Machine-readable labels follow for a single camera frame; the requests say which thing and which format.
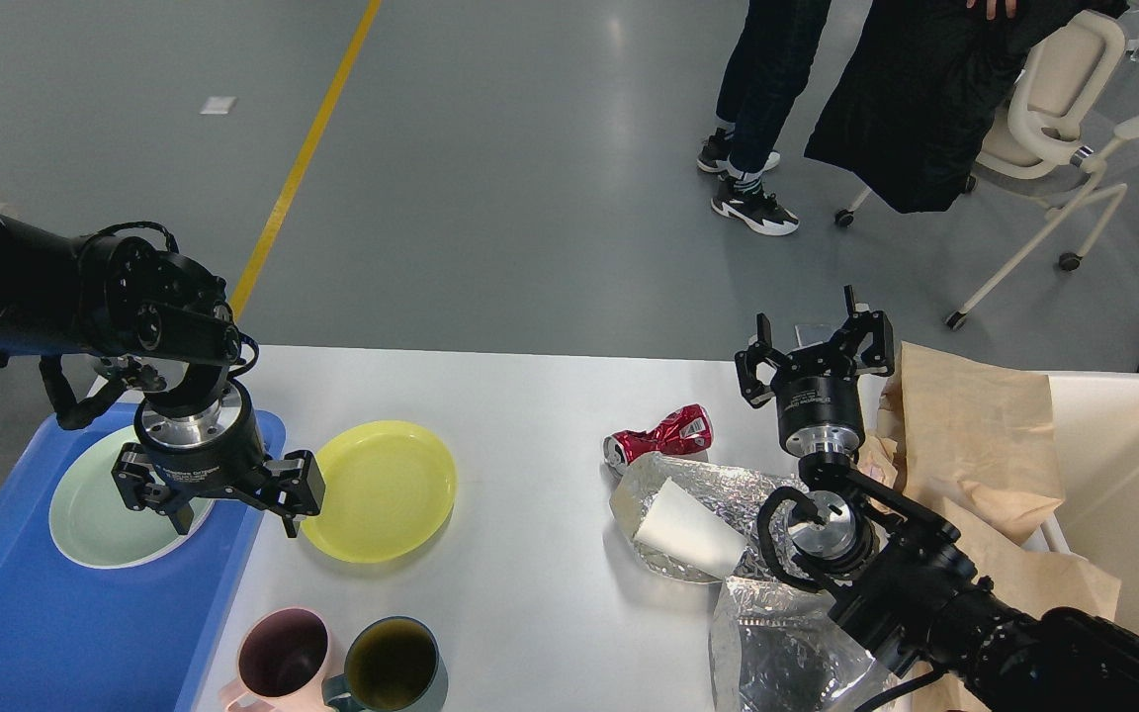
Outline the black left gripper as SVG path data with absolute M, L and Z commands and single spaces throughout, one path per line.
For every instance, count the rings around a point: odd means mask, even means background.
M 158 414 L 145 401 L 132 427 L 140 445 L 121 447 L 113 482 L 128 509 L 162 515 L 177 535 L 191 531 L 191 497 L 224 497 L 271 512 L 289 538 L 322 512 L 326 482 L 316 455 L 297 450 L 270 459 L 249 393 L 238 382 L 226 383 L 212 406 L 190 416 Z

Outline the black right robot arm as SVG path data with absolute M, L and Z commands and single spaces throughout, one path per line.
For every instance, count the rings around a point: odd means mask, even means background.
M 890 317 L 844 288 L 846 320 L 826 341 L 782 352 L 771 321 L 734 355 L 741 396 L 773 402 L 779 447 L 803 486 L 756 513 L 757 550 L 782 584 L 830 594 L 829 617 L 898 676 L 872 711 L 957 676 L 991 711 L 1139 711 L 1139 636 L 1072 607 L 1041 617 L 1000 601 L 958 549 L 958 527 L 857 469 L 866 440 L 857 382 L 894 371 Z

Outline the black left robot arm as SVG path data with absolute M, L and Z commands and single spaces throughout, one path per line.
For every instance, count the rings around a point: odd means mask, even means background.
M 0 368 L 36 355 L 55 419 L 80 431 L 129 391 L 141 393 L 132 441 L 110 478 L 130 510 L 167 518 L 180 535 L 192 500 L 271 512 L 297 537 L 322 512 L 316 456 L 267 450 L 239 382 L 259 344 L 239 330 L 226 280 L 182 255 L 175 235 L 154 246 L 118 222 L 60 237 L 0 215 Z

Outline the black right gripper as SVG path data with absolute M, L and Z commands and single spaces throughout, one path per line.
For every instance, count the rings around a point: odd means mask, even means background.
M 834 452 L 857 455 L 865 440 L 859 375 L 891 377 L 896 370 L 890 317 L 842 288 L 846 319 L 823 347 L 778 351 L 772 325 L 756 316 L 756 335 L 734 355 L 741 396 L 760 409 L 775 398 L 779 445 L 794 457 Z

